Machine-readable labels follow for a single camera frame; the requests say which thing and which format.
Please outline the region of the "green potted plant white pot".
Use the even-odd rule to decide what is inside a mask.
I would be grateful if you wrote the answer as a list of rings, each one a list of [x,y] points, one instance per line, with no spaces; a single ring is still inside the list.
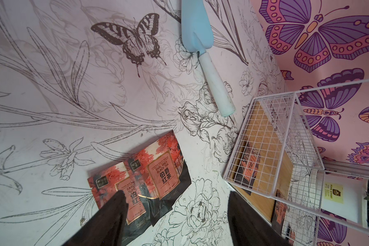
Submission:
[[[368,201],[365,200],[368,181],[366,178],[326,174],[321,208],[368,228]],[[330,187],[337,188],[341,195],[328,197],[326,191]]]

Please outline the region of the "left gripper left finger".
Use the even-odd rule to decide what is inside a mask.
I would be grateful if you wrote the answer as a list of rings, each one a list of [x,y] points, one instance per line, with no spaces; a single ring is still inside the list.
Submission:
[[[126,196],[123,191],[118,191],[64,245],[120,246],[127,212]]]

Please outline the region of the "light blue garden trowel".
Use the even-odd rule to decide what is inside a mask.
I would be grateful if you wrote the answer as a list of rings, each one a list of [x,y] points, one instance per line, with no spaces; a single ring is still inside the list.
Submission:
[[[199,53],[198,60],[220,114],[232,115],[236,108],[207,52],[214,44],[214,35],[203,1],[181,1],[181,36],[187,51]]]

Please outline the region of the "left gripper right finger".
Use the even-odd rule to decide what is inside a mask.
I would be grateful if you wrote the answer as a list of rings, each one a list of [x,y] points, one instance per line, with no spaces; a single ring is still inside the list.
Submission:
[[[289,246],[238,193],[231,192],[228,223],[235,246]]]

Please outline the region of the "bottom wooden shelf board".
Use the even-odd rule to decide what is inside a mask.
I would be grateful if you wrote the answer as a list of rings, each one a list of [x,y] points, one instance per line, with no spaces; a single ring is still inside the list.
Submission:
[[[250,108],[243,123],[243,132],[238,137],[238,145],[233,149],[231,165],[227,168],[227,178],[236,192],[267,221],[271,221],[275,199],[280,192],[288,198],[293,173],[293,163],[284,150],[277,130],[269,118],[270,112],[259,102]],[[235,183],[242,151],[249,141],[259,151],[260,164],[253,188]]]

